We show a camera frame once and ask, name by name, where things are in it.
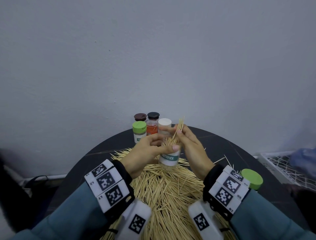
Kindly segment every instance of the teal sleeve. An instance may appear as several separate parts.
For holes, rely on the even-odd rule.
[[[239,240],[316,240],[259,193],[251,190],[232,217]]]
[[[106,223],[97,199],[84,182],[55,212],[12,240],[91,239]]]

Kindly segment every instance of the black marble tabletop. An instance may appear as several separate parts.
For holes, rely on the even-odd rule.
[[[236,171],[250,168],[259,173],[263,178],[263,185],[258,192],[302,228],[309,229],[306,220],[285,187],[254,157],[216,134],[194,127],[190,127],[190,129],[206,148],[205,151],[213,162],[225,155],[229,163],[234,164]],[[130,129],[110,137],[88,152],[65,177],[47,209],[46,216],[51,214],[84,182],[85,174],[105,159],[111,159],[110,153],[132,148],[134,145],[133,131]],[[182,153],[180,157],[185,158],[185,154]],[[218,164],[226,166],[228,163],[223,159]]]

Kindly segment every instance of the white basket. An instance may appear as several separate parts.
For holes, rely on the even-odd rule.
[[[295,171],[289,164],[291,152],[260,153],[258,161],[262,163],[280,183],[290,183],[316,190],[316,181]]]

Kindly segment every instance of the qr code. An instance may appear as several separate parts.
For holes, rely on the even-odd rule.
[[[139,234],[140,231],[142,230],[144,224],[145,224],[146,220],[143,219],[142,217],[138,216],[137,214],[135,214],[132,222],[129,225],[129,229],[131,229],[132,231],[134,231],[135,233]]]
[[[233,199],[233,196],[227,192],[224,188],[220,188],[220,190],[216,193],[215,197],[225,206],[227,207],[228,203]]]
[[[112,186],[115,181],[110,172],[103,174],[102,176],[97,178],[97,182],[100,188],[103,190],[107,189],[109,186]]]
[[[97,166],[95,169],[93,169],[91,172],[94,177],[100,175],[100,173],[104,172],[106,170],[106,166],[102,163],[101,165]]]
[[[232,193],[235,193],[240,187],[240,183],[230,176],[225,180],[223,185],[227,187],[227,189],[230,190]]]
[[[230,174],[231,174],[233,177],[237,178],[239,181],[242,181],[242,180],[244,179],[244,177],[241,176],[240,174],[238,174],[235,170],[232,170],[232,171],[230,172]]]
[[[105,195],[111,206],[113,206],[123,198],[123,194],[118,185],[114,186],[109,191],[107,191]]]
[[[193,219],[194,219],[195,223],[197,224],[197,227],[200,231],[204,230],[205,228],[207,228],[209,226],[209,223],[205,219],[203,213],[200,213],[199,215],[197,215]]]

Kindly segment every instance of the green lid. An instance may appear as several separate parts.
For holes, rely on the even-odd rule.
[[[251,169],[243,169],[240,173],[244,178],[250,181],[250,188],[257,190],[263,184],[263,179],[259,173]]]
[[[143,133],[146,132],[147,125],[144,121],[137,121],[133,123],[133,132],[134,133]]]

